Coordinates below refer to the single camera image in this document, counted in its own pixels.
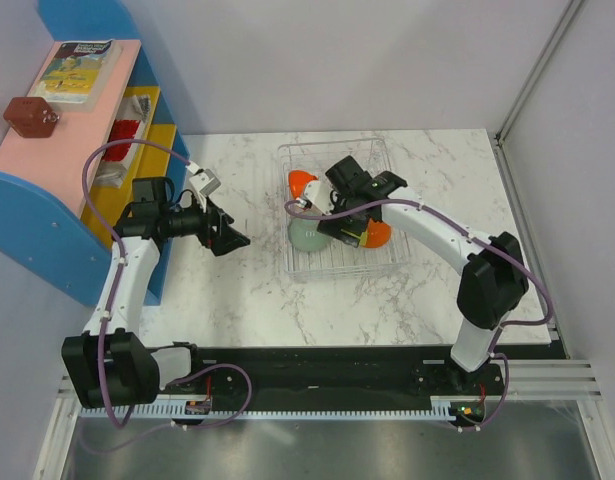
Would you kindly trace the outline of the lime green bowl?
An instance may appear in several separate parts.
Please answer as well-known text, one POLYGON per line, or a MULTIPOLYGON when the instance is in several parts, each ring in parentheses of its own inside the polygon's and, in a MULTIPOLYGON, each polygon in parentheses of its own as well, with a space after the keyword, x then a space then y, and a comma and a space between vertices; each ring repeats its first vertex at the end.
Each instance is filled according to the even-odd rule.
POLYGON ((358 248, 364 239, 364 232, 356 233, 345 229, 340 230, 340 240, 346 245, 358 248))

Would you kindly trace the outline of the white bowl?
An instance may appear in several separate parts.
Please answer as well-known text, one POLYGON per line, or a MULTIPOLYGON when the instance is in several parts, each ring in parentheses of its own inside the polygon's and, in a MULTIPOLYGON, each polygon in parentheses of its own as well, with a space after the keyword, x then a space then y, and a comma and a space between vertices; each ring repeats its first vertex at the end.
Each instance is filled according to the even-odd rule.
POLYGON ((392 229, 389 225, 369 220, 367 229, 361 236, 360 245, 369 249, 380 248, 389 242, 391 235, 392 229))

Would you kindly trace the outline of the clear wire dish rack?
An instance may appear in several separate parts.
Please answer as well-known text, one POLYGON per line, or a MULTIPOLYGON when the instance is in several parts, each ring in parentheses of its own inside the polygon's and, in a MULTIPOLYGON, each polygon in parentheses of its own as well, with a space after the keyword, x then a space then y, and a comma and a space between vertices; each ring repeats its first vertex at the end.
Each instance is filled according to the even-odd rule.
POLYGON ((394 230, 389 241, 379 248, 357 248, 331 239, 319 251, 304 252, 292 245, 289 232, 293 217, 287 215, 284 203, 292 199, 288 175, 303 170, 321 179, 337 161, 350 155, 359 165, 376 175, 392 170, 386 145, 378 138, 334 142, 284 144, 278 148, 278 178, 280 195, 279 221, 285 271, 296 281, 332 277, 387 274, 410 259, 410 246, 405 233, 394 230))

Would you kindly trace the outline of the pale green bowl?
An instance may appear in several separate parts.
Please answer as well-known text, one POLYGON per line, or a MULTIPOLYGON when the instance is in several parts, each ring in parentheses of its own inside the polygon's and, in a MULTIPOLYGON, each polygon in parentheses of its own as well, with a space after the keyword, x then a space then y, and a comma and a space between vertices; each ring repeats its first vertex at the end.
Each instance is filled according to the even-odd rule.
POLYGON ((288 239, 292 247, 307 253, 325 249, 331 238, 320 233, 317 227, 317 221, 293 218, 288 227, 288 239))

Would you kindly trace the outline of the orange bowl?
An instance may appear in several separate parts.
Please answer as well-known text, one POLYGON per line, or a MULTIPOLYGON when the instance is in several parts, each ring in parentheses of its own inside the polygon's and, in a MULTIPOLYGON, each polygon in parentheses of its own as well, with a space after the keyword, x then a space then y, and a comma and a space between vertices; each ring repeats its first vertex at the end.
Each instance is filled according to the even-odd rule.
POLYGON ((288 187, 293 199, 298 199, 305 187, 312 181, 317 180, 315 175, 304 170, 291 170, 288 173, 288 187))

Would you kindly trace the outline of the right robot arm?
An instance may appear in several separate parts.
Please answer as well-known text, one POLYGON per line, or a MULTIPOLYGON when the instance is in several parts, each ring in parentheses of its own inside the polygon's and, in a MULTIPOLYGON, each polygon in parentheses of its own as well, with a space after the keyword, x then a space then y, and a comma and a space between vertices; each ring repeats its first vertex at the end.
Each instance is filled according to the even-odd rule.
POLYGON ((318 231, 357 247, 370 221, 402 231, 445 260, 460 276, 457 307, 463 320, 450 351, 445 381, 454 392, 470 392, 481 381, 496 332, 529 289, 518 239, 508 232, 473 231, 425 204, 398 175, 373 176, 351 156, 308 182, 301 197, 333 219, 318 231))

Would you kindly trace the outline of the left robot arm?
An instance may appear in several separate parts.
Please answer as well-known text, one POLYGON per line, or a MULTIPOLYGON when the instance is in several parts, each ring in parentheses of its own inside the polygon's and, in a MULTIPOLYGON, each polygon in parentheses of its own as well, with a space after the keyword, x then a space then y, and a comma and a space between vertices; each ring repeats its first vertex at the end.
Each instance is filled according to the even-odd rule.
POLYGON ((215 256, 250 241, 210 200, 220 185, 211 171, 191 176, 187 207, 169 197, 170 183, 166 177, 134 180, 133 200, 114 227, 110 268, 98 304, 82 334, 63 342, 63 362, 86 409, 150 404, 170 382, 185 393, 205 385, 207 371, 191 360, 190 344, 147 347, 138 338, 149 282, 174 238, 193 236, 215 256))

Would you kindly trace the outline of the red white brush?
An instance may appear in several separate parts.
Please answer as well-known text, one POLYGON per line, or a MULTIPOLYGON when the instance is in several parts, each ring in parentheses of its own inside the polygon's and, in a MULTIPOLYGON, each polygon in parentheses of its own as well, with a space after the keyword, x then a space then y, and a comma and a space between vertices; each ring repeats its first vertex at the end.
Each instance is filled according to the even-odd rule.
MULTIPOLYGON (((121 101, 108 141, 144 139, 151 110, 152 102, 149 95, 125 97, 121 101)), ((139 147, 138 143, 126 143, 107 149, 99 162, 94 184, 120 188, 139 147)))

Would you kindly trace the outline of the illustrated book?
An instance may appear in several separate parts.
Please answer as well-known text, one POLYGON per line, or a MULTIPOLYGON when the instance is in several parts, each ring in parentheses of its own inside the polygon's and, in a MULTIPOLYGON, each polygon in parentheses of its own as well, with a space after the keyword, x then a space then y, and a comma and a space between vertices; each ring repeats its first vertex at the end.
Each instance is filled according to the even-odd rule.
POLYGON ((61 43, 32 87, 59 111, 89 112, 105 88, 122 53, 116 40, 61 43))

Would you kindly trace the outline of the brown perforated box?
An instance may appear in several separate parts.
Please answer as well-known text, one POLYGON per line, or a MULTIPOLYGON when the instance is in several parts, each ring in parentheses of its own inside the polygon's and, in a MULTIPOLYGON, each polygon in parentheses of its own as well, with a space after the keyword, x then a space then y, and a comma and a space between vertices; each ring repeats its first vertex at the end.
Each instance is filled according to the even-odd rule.
POLYGON ((3 119, 22 138, 49 138, 58 115, 42 97, 14 97, 3 112, 3 119))

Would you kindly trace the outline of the aluminium corner post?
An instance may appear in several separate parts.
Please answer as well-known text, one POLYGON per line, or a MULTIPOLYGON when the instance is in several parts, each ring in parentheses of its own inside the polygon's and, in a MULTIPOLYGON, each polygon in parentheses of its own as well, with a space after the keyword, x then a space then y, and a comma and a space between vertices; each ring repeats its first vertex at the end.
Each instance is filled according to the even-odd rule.
POLYGON ((569 0, 567 2, 504 117, 501 126, 492 136, 493 144, 496 148, 501 148, 511 134, 513 127, 524 111, 536 87, 539 85, 546 70, 586 5, 586 0, 569 0))

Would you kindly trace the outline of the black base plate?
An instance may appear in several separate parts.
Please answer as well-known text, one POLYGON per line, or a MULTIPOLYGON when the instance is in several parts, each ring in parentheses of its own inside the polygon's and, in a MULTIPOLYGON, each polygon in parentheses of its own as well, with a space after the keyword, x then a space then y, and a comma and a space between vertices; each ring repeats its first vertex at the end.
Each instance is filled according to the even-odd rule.
POLYGON ((434 396, 493 398, 503 391, 496 363, 460 370, 446 346, 194 347, 191 370, 218 370, 179 385, 171 394, 209 394, 218 406, 427 407, 434 396))

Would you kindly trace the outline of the aluminium frame rail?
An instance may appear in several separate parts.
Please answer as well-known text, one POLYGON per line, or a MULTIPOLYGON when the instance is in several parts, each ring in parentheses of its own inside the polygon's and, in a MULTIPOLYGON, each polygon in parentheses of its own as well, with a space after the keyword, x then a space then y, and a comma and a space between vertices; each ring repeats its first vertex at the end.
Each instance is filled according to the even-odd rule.
POLYGON ((117 431, 64 384, 38 479, 604 479, 591 366, 503 345, 193 349, 117 431))

